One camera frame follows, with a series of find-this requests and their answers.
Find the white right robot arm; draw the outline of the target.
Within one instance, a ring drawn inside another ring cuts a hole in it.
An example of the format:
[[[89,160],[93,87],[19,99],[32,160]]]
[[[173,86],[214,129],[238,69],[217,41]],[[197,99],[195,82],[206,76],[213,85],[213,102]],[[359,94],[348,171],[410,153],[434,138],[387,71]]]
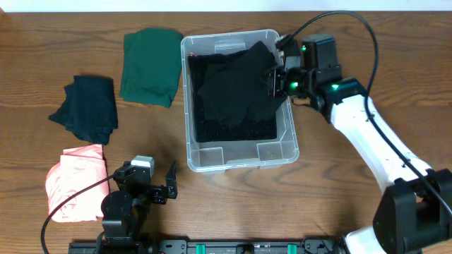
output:
[[[383,193],[371,226],[346,234],[336,253],[421,253],[451,239],[451,172],[414,155],[356,78],[344,78],[332,35],[276,41],[283,64],[267,74],[269,94],[309,99],[353,145]]]

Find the clear plastic storage bin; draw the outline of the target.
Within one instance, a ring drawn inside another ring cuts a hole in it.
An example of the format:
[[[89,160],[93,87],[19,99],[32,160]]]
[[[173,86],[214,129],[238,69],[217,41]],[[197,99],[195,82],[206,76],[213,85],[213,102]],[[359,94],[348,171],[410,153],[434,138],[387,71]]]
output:
[[[266,140],[213,141],[196,139],[194,83],[189,70],[190,54],[233,54],[251,48],[261,41],[277,56],[275,43],[279,34],[272,29],[192,35],[181,42],[186,128],[187,164],[192,171],[204,174],[222,173],[228,169],[258,167],[269,169],[295,162],[299,157],[297,134],[289,99],[275,113],[276,137]]]

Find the black cloth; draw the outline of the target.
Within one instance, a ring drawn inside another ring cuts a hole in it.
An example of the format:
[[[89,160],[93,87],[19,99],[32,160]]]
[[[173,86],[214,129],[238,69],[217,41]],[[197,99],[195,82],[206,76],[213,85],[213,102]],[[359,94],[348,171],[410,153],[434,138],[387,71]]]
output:
[[[287,99],[268,94],[264,74],[276,66],[267,46],[259,41],[250,49],[219,55],[220,63],[208,64],[197,95],[205,109],[205,118],[230,128],[244,119],[269,120]]]

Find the black sparkly towel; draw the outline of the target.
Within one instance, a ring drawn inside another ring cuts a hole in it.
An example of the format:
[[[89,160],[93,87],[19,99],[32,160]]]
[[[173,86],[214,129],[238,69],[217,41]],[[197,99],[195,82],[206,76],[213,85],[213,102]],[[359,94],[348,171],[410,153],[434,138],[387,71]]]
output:
[[[239,125],[229,127],[215,119],[207,118],[206,113],[210,109],[203,104],[203,99],[197,94],[204,85],[205,79],[213,71],[214,66],[219,68],[226,66],[244,53],[244,51],[239,51],[232,54],[191,55],[188,58],[196,142],[272,140],[277,138],[276,116],[260,121],[246,117]]]

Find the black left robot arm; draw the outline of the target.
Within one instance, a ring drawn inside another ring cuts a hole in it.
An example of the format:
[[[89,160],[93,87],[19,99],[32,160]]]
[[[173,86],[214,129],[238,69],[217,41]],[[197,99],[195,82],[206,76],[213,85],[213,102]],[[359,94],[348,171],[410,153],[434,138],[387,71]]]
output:
[[[152,204],[164,205],[175,199],[177,162],[165,176],[165,184],[150,183],[151,168],[124,162],[113,179],[119,190],[108,194],[101,203],[103,239],[97,240],[97,253],[157,253],[156,242],[142,232]]]

